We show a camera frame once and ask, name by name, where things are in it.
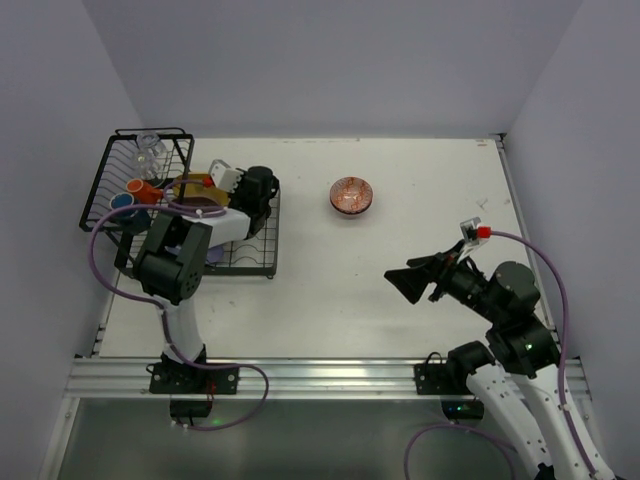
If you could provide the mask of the purple plastic plate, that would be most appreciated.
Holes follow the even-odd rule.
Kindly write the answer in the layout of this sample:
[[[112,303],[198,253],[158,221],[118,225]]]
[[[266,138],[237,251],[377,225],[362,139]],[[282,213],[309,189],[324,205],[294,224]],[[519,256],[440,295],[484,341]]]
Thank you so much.
[[[166,247],[165,250],[171,254],[178,255],[181,251],[181,245],[175,247]],[[206,254],[206,263],[215,264],[220,262],[225,254],[224,247],[222,245],[210,247]]]

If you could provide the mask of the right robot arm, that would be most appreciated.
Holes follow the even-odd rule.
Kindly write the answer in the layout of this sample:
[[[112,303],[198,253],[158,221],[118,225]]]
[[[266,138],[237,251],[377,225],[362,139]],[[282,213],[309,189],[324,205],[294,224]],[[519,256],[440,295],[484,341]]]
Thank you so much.
[[[485,276],[467,255],[468,242],[445,252],[407,261],[384,277],[412,304],[429,284],[429,299],[448,295],[491,327],[484,342],[451,350],[440,364],[414,368],[416,389],[436,371],[467,389],[497,421],[532,479],[613,479],[566,383],[566,359],[551,331],[539,320],[540,300],[531,269],[515,261]]]

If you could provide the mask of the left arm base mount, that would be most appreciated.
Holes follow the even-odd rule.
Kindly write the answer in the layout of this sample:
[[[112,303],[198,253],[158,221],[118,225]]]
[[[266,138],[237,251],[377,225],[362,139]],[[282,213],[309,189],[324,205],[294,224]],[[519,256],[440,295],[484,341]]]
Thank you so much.
[[[203,370],[178,363],[163,355],[159,362],[148,364],[149,392],[154,395],[203,395],[204,400],[175,400],[169,402],[169,415],[174,421],[187,421],[209,416],[216,395],[235,395],[239,380],[237,367]]]

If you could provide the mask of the red-inside blue-outside bowl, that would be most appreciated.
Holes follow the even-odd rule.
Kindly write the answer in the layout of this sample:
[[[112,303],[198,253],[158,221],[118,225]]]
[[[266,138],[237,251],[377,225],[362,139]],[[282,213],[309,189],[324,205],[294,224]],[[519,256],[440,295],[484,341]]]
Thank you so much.
[[[341,214],[356,216],[366,212],[372,205],[374,191],[371,185],[359,177],[338,179],[329,190],[331,206]]]

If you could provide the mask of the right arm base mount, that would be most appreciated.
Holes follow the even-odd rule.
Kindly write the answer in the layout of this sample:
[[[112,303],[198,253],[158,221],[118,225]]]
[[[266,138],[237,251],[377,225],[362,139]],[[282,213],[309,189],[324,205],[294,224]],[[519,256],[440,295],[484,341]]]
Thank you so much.
[[[453,423],[480,422],[484,418],[484,405],[461,380],[457,380],[446,366],[439,352],[414,365],[416,393],[437,396],[444,416]]]

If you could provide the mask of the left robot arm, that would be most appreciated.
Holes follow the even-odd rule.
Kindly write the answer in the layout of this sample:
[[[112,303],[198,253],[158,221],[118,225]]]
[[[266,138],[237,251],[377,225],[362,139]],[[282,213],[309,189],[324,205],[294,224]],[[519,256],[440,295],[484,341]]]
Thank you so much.
[[[184,205],[169,195],[135,258],[133,275],[156,306],[165,337],[163,355],[193,366],[206,357],[193,296],[204,276],[209,250],[255,237],[271,216],[271,200],[280,186],[268,167],[243,170],[216,161],[205,178],[182,176],[165,187],[163,194],[188,184],[222,190],[227,201],[213,206]]]

